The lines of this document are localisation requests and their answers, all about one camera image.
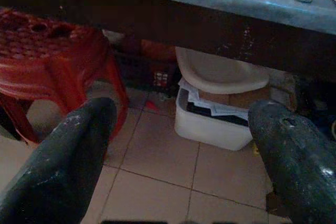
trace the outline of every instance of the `table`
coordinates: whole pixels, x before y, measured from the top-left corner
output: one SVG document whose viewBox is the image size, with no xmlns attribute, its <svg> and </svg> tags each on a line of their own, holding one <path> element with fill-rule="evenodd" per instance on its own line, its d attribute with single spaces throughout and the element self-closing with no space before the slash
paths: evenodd
<svg viewBox="0 0 336 224">
<path fill-rule="evenodd" d="M 0 6 L 336 81 L 332 0 L 0 0 Z"/>
</svg>

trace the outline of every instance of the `white plastic lid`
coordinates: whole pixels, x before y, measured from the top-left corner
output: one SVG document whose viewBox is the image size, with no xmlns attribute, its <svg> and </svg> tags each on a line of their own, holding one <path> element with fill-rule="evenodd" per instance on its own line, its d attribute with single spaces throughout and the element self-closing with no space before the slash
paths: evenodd
<svg viewBox="0 0 336 224">
<path fill-rule="evenodd" d="M 191 49 L 176 47 L 183 77 L 194 87 L 212 94 L 234 94 L 261 89 L 269 81 L 262 67 Z"/>
</svg>

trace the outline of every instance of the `red plastic stool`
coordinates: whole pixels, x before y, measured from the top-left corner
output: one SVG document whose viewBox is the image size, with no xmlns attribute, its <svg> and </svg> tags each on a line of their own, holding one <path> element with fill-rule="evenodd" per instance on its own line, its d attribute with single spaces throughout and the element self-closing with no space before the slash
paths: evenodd
<svg viewBox="0 0 336 224">
<path fill-rule="evenodd" d="M 17 99 L 51 100 L 67 114 L 86 101 L 85 91 L 100 78 L 113 84 L 122 105 L 111 137 L 125 122 L 129 100 L 99 30 L 2 10 L 0 72 L 0 105 L 25 141 L 39 139 Z"/>
</svg>

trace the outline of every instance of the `plastic crate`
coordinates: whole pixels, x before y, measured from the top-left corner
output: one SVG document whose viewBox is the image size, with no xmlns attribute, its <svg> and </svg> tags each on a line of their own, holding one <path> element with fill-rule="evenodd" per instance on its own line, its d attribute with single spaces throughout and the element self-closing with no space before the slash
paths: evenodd
<svg viewBox="0 0 336 224">
<path fill-rule="evenodd" d="M 128 86 L 152 89 L 158 92 L 164 92 L 171 88 L 177 69 L 176 62 L 148 59 L 118 51 L 114 51 L 113 54 Z"/>
</svg>

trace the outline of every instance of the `paper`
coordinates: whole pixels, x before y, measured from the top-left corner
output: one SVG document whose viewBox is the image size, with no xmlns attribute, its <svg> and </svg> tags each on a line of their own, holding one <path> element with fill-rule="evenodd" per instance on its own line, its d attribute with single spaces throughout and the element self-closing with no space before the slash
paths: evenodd
<svg viewBox="0 0 336 224">
<path fill-rule="evenodd" d="M 211 116 L 235 115 L 245 120 L 248 118 L 248 110 L 246 109 L 200 99 L 198 89 L 188 83 L 183 77 L 180 80 L 179 85 L 181 88 L 189 91 L 188 102 L 193 102 L 197 107 L 210 109 Z"/>
</svg>

